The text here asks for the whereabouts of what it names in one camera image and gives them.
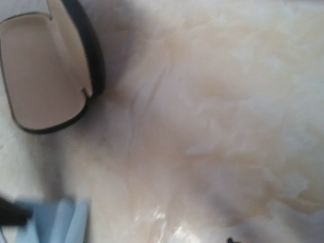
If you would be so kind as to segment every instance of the blue object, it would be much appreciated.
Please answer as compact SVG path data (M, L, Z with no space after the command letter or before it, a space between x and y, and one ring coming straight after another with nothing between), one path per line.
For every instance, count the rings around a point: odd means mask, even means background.
M61 200L57 203L18 202L33 215L19 227L17 243L83 243L88 218L88 203Z

